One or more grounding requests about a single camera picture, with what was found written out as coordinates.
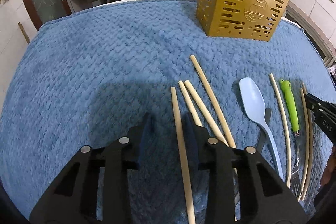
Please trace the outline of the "person's hand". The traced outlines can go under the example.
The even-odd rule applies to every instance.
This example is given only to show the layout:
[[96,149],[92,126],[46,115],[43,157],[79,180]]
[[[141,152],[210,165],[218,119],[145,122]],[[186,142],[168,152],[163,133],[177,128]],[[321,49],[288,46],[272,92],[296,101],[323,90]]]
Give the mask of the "person's hand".
[[321,181],[320,181],[321,186],[326,185],[330,181],[331,176],[335,170],[335,151],[336,151],[336,147],[333,146],[331,155],[329,156],[328,161],[327,161],[326,168],[324,169],[322,177],[321,177]]

